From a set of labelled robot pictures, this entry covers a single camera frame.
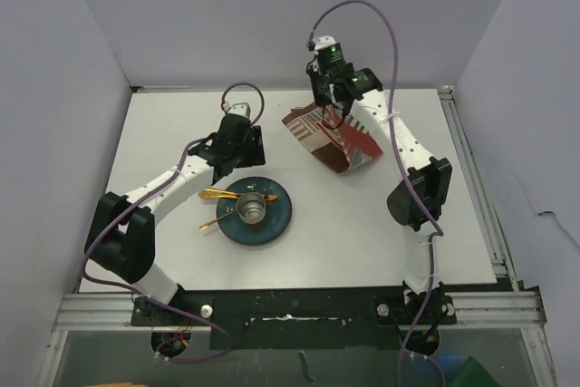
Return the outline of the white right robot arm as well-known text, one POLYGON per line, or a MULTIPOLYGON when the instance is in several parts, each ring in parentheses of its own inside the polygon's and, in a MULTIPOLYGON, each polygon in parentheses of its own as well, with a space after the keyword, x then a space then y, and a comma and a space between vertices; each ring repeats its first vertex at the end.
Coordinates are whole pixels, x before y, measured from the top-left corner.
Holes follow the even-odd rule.
POLYGON ((315 104, 323 111, 339 109, 340 124, 351 115, 381 151, 393 154, 401 181, 387 197, 386 207, 404 227, 404 284, 413 292, 403 300, 403 310, 413 322, 425 322, 436 311, 427 292, 439 282, 433 239, 442 235, 438 219, 450 188, 450 161, 436 158, 415 138, 392 108, 394 90, 386 91, 370 69, 356 70, 346 62, 334 38, 311 36, 307 48, 314 54, 306 73, 315 104))

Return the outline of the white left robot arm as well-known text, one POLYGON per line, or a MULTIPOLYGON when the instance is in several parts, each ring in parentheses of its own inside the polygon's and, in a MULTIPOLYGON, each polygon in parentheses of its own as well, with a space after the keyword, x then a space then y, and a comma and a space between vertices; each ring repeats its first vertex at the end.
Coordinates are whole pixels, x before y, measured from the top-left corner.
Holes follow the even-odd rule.
POLYGON ((108 192, 99 199, 85 243, 83 278, 110 284, 88 274, 93 261, 121 279, 114 285, 154 300, 151 311, 162 323, 175 324, 185 303, 176 295, 178 283, 155 263, 156 226, 234 169, 265 163, 261 127, 241 114, 224 115, 218 130, 187 144, 171 169, 128 193, 108 192))

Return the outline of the patchwork striped cloth placemat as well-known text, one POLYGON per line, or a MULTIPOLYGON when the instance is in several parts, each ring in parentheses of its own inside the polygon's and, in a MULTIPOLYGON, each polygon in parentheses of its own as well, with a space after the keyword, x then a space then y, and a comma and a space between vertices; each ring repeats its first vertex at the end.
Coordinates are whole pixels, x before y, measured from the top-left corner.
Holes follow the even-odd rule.
POLYGON ((293 108, 282 123, 327 168, 344 173, 372 162, 382 155, 382 150, 363 124, 352 115, 332 130, 341 120, 342 106, 323 109, 314 103, 303 108, 293 108))

